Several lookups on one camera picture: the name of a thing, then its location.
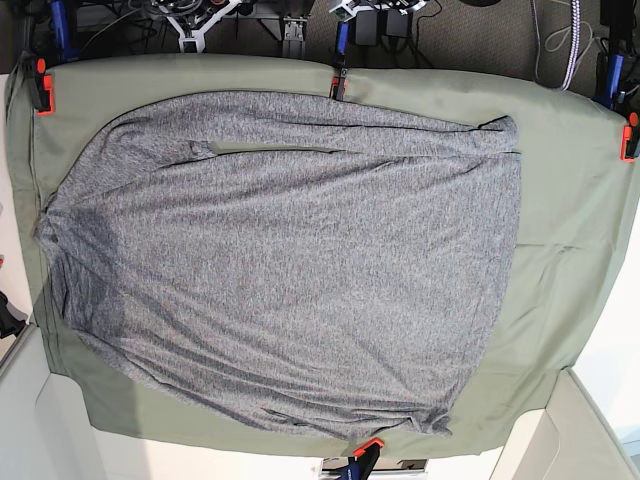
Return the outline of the grey heathered T-shirt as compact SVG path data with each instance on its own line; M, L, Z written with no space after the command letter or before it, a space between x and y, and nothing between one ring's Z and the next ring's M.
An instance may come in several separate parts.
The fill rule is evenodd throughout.
M211 92L104 126L35 238L105 363L268 431L447 435L501 311L521 204L510 117Z

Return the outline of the top centre orange black clamp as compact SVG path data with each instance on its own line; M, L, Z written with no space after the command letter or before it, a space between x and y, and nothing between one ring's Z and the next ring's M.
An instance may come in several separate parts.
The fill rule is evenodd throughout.
M348 41L347 22L339 22L336 29L335 52L333 66L336 71L330 89L330 97L336 101L342 101L344 98L345 85L348 75L346 66L346 48Z

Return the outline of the orange black clamp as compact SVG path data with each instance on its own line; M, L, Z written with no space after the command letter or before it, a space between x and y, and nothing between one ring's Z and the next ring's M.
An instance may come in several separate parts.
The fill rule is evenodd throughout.
M342 101L344 98L345 85L348 75L346 66L346 48L348 41L347 22L339 22L336 29L335 52L333 66L336 71L330 89L330 97L336 101Z
M45 59L27 56L23 61L22 72L35 113L38 116L53 114L55 112L53 77L46 72Z
M362 444L353 452L347 465L341 469L338 480L367 480L384 446L385 443L378 437Z
M639 157L639 115L632 112L622 129L620 159L633 163Z

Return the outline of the right black power adapter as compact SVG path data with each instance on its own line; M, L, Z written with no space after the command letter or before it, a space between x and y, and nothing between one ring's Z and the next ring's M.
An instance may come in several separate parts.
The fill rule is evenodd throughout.
M398 10L385 12L383 34L388 37L407 38L410 30L410 17Z

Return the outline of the bottom orange black clamp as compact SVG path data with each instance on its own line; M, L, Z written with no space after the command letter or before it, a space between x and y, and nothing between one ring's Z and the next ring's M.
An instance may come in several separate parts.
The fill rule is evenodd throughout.
M362 444L353 452L347 465L341 469L338 480L367 480L384 446L385 443L378 437Z

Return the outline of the olive green table cloth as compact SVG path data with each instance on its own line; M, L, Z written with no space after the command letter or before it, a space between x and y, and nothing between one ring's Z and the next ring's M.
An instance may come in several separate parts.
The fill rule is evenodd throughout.
M99 360L52 303L33 239L40 209L84 146L112 119L195 92L327 96L331 67L291 59L167 54L51 69L54 111L34 112L12 74L1 90L13 210L34 317L52 372L82 390L95 428L145 440L259 454L331 457L347 443L244 426L139 385ZM476 454L505 443L523 413L544 407L560 371L587 344L623 265L639 200L639 167L620 158L624 119L591 100L526 81L447 70L353 69L345 97L441 120L512 117L522 158L518 245L489 349L450 414L451 436L389 430L393 458Z

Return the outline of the top left orange black clamp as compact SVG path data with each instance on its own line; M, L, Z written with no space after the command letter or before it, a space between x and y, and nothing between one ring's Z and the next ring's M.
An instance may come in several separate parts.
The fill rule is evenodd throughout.
M23 61L22 72L35 113L38 116L53 114L55 112L53 77L46 72L45 59L27 56Z

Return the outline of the left edge black clamp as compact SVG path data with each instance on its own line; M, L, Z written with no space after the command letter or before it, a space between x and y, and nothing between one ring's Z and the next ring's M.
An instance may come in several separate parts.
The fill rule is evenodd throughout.
M10 312L8 308L8 298L3 292L0 293L0 298L0 338L5 339L9 336L18 337L26 327L26 321L19 320Z

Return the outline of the right orange black clamp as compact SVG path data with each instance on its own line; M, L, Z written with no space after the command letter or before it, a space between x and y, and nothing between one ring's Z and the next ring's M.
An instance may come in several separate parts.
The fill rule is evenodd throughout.
M632 112L622 129L620 159L633 163L639 157L639 115Z

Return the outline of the grey metal table bracket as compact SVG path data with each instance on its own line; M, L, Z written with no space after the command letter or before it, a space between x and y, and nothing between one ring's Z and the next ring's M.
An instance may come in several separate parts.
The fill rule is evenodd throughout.
M281 54L284 58L303 60L306 56L306 17L284 17L281 19Z

